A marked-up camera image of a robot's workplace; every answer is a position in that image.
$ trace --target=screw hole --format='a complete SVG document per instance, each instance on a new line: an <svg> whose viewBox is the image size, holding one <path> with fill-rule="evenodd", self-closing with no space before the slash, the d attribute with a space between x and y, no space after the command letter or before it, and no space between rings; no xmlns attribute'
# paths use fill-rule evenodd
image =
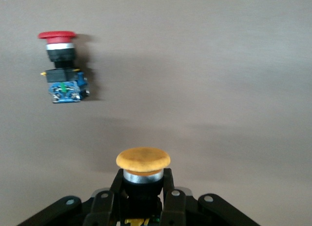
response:
<svg viewBox="0 0 312 226"><path fill-rule="evenodd" d="M204 200L207 202L207 203L212 203L214 201L214 199L212 198L212 196L209 196L209 195L206 195L204 197Z"/></svg>
<svg viewBox="0 0 312 226"><path fill-rule="evenodd" d="M171 192L174 197L180 196L180 192L178 190L174 190Z"/></svg>
<svg viewBox="0 0 312 226"><path fill-rule="evenodd" d="M101 195L101 198L107 198L108 197L108 193L104 193Z"/></svg>
<svg viewBox="0 0 312 226"><path fill-rule="evenodd" d="M75 201L74 199L69 199L67 202L66 202L66 205L71 205L73 204Z"/></svg>

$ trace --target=green component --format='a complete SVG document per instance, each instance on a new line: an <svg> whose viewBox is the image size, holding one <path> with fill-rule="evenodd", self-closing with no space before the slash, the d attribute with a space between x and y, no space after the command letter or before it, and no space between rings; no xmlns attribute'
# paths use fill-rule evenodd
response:
<svg viewBox="0 0 312 226"><path fill-rule="evenodd" d="M160 222L160 218L151 218L150 219L150 222L153 222L153 223L159 223Z"/></svg>
<svg viewBox="0 0 312 226"><path fill-rule="evenodd" d="M64 82L61 82L61 83L60 83L60 87L61 87L61 89L62 89L62 92L63 92L63 93L66 93L66 88L65 88Z"/></svg>

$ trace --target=yellow button cap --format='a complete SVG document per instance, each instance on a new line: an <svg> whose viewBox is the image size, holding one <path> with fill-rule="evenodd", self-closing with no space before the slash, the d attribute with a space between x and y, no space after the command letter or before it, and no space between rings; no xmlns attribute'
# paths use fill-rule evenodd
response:
<svg viewBox="0 0 312 226"><path fill-rule="evenodd" d="M136 147L120 153L116 163L133 174L148 175L167 167L170 164L170 156L158 148Z"/></svg>

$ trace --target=red emergency stop button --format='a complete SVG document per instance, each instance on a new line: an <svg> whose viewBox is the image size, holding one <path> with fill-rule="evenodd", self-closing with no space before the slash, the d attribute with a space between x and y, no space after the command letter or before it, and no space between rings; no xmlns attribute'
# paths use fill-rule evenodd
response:
<svg viewBox="0 0 312 226"><path fill-rule="evenodd" d="M47 39L48 44L69 43L74 37L76 37L76 34L72 31L48 31L42 32L38 35L38 38Z"/></svg>

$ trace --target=silver ring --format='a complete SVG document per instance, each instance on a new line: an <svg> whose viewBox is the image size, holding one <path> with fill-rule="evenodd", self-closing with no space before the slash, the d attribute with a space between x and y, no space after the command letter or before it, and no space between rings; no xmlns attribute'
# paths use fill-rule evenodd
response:
<svg viewBox="0 0 312 226"><path fill-rule="evenodd" d="M147 183L153 183L156 181L159 181L160 179L162 179L162 177L164 176L164 169L162 169L160 172L149 175L149 176L139 176L139 175L134 175L131 174L129 172L127 172L127 170L123 170L123 177L131 182L131 183L135 183L135 184L147 184Z"/></svg>
<svg viewBox="0 0 312 226"><path fill-rule="evenodd" d="M61 50L61 49L69 49L69 48L75 48L74 44L71 42L47 44L47 50Z"/></svg>

